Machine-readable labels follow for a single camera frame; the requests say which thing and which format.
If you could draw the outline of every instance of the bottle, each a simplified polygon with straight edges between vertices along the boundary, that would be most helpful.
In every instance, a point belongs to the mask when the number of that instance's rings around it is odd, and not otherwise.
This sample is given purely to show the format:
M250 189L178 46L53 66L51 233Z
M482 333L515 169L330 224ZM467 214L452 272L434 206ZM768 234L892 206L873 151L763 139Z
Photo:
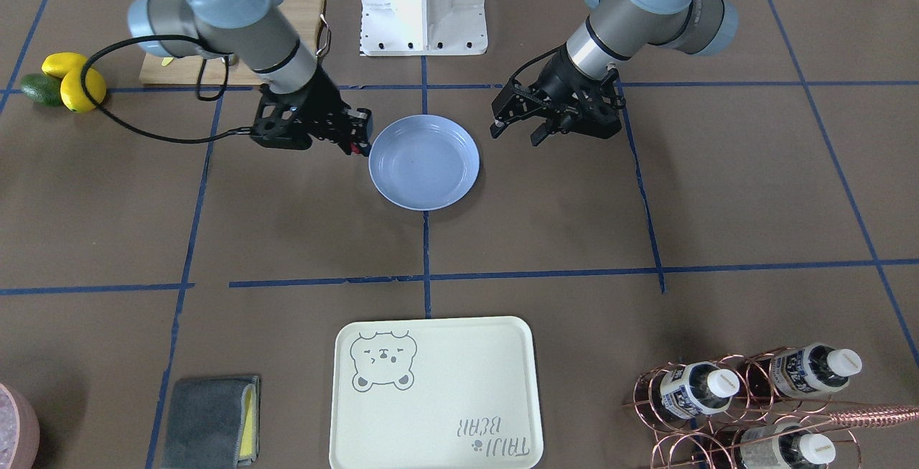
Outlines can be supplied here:
M649 424L709 416L726 410L740 388L740 378L733 371L708 361L693 363L641 386L636 400L644 401L650 394L650 403L639 404L638 413Z
M851 349L835 349L821 343L807 345L756 361L749 367L747 382L755 400L768 400L772 387L779 396L802 399L834 394L846 388L849 377L862 368L861 358Z
M785 431L781 436L752 442ZM795 422L745 430L738 444L733 448L722 444L738 469L825 469L836 459L836 446L827 436L810 433ZM731 460L723 450L715 446L709 450L714 469L731 469Z

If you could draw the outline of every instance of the white bottle cap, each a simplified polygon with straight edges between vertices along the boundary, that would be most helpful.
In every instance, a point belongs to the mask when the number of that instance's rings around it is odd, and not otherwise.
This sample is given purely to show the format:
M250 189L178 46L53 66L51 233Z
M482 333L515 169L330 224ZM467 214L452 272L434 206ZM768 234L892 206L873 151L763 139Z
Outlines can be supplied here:
M705 383L709 385L709 390L718 397L736 396L741 389L741 380L733 371L726 368L709 372Z
M861 371L861 358L856 351L848 348L840 348L826 355L826 364L830 370L837 375L850 377Z
M833 440L820 433L808 433L802 436L798 441L798 448L801 449L801 456L804 456L804 460L810 463L823 465L836 459L836 446L833 445Z

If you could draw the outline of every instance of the wooden cutting board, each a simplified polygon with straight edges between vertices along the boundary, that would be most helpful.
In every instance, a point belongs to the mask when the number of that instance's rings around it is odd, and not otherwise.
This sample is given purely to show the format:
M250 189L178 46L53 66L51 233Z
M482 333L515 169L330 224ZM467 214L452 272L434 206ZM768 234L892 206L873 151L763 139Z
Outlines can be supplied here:
M297 30L303 43L315 52L322 20L319 15L325 10L325 0L284 0L280 5L281 13ZM201 67L201 57L177 57L168 66L163 66L163 59L152 54L144 56L141 66L141 83L144 84L195 84L197 71ZM220 60L208 60L204 69L203 84L223 83L223 64ZM258 79L246 64L240 61L230 66L230 85L259 85Z

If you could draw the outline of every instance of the white plastic bracket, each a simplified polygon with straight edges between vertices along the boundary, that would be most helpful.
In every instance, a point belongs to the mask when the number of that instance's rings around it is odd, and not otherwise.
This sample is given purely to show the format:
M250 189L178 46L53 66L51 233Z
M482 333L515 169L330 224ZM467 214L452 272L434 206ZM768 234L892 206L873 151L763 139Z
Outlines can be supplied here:
M361 0L360 53L462 56L488 49L485 0Z

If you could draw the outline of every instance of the bottle label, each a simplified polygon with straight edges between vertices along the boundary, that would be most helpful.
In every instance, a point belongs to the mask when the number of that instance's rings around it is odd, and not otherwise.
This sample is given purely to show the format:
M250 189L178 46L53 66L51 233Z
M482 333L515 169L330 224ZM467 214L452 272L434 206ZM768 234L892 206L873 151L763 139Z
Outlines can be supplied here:
M778 391L788 397L797 397L803 399L806 397L820 396L820 394L830 394L833 391L842 390L848 385L833 387L824 384L813 373L811 368L811 351L815 345L801 348L774 357L769 364L769 375Z
M775 435L775 433L781 433L786 429L792 429L792 427L797 426L798 424L786 422L746 430L744 435L741 436L740 444L741 460L746 469L791 469L791 466L782 458L778 437L761 440L761 442L752 441Z
M680 419L692 419L700 414L716 414L725 410L722 408L709 408L700 403L692 394L689 387L689 374L699 363L676 368L663 377L661 381L661 402L663 407Z

